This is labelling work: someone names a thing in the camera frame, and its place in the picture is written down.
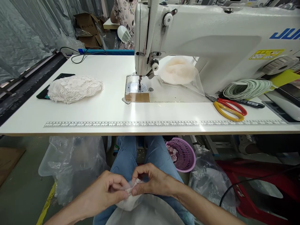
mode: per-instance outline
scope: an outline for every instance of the jeans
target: jeans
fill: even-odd
[[[147,153],[145,164],[152,163],[163,172],[183,183],[174,163],[166,148],[162,136],[145,136]],[[120,147],[118,155],[112,165],[110,172],[122,175],[127,181],[131,181],[133,171],[137,167],[137,145],[135,136],[119,136],[117,145]],[[188,212],[176,199],[167,196],[158,196],[168,203],[179,215],[185,225],[193,225],[193,215]],[[116,209],[116,205],[108,207],[106,210],[94,217],[93,225],[105,225],[109,217]]]

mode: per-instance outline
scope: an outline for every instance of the scissors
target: scissors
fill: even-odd
[[[227,99],[222,99],[222,98],[215,98],[212,96],[209,96],[207,93],[205,93],[205,96],[213,102],[214,107],[216,110],[225,118],[235,121],[235,122],[240,122],[244,120],[244,116],[247,115],[247,111],[241,106],[240,104],[227,100]],[[240,111],[236,110],[234,107],[232,107],[232,104],[236,106]],[[231,117],[230,115],[226,114],[222,109],[226,110],[227,112],[232,113],[233,115],[237,116],[238,119]]]

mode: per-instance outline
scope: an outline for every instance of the black cable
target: black cable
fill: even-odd
[[[230,191],[230,189],[231,189],[234,185],[238,185],[238,184],[240,184],[240,183],[249,182],[249,181],[253,181],[253,180],[259,180],[259,179],[262,179],[262,178],[267,178],[267,177],[271,177],[271,176],[278,175],[278,174],[281,174],[281,173],[285,173],[285,172],[290,171],[290,170],[292,170],[292,169],[295,169],[295,168],[297,168],[297,167],[299,167],[299,166],[300,166],[300,164],[297,164],[297,165],[295,165],[295,166],[293,166],[293,167],[290,167],[290,168],[288,168],[288,169],[286,169],[286,170],[283,170],[283,171],[280,171],[280,172],[277,172],[277,173],[273,173],[273,174],[270,174],[270,175],[267,175],[267,176],[257,177],[257,178],[253,178],[253,179],[243,180],[243,181],[237,182],[237,183],[231,185],[229,188],[227,188],[227,190],[225,191],[225,193],[222,195],[222,198],[221,198],[221,201],[220,201],[219,206],[220,206],[220,207],[222,206],[222,203],[223,203],[223,200],[224,200],[226,194]]]
[[[59,49],[59,52],[60,52],[60,53],[62,53],[61,50],[62,50],[63,48],[68,48],[68,49],[71,49],[71,50],[73,50],[73,51],[76,51],[76,52],[80,53],[79,51],[77,51],[77,50],[75,50],[75,49],[73,49],[73,48],[70,48],[70,47],[61,47],[61,48]],[[89,52],[88,52],[89,49],[94,49],[94,48],[100,48],[100,49],[102,49],[104,52],[95,52],[95,53],[89,53]],[[79,55],[73,56],[73,57],[71,58],[71,61],[72,61],[73,63],[75,63],[75,64],[80,64],[80,63],[82,63],[82,62],[84,61],[84,59],[85,59],[88,55],[95,55],[95,54],[105,54],[105,55],[108,55],[108,53],[107,53],[103,48],[101,48],[101,47],[99,47],[99,46],[94,46],[94,47],[87,48],[87,50],[85,51],[85,53],[84,53],[83,55],[81,55],[81,53],[80,53]],[[74,62],[73,59],[74,59],[75,57],[78,57],[78,56],[82,56],[81,61],[80,61],[80,62]]]

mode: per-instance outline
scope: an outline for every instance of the blue bar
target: blue bar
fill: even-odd
[[[80,54],[84,54],[87,50],[86,49],[78,49]],[[88,49],[88,53],[92,53],[94,55],[134,55],[134,50],[116,50],[116,49],[108,49],[108,50],[102,50],[102,49]]]

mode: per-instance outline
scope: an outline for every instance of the measuring ruler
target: measuring ruler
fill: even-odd
[[[236,125],[280,125],[283,120],[140,120],[140,121],[48,121],[44,128],[147,128],[147,127],[215,127]]]

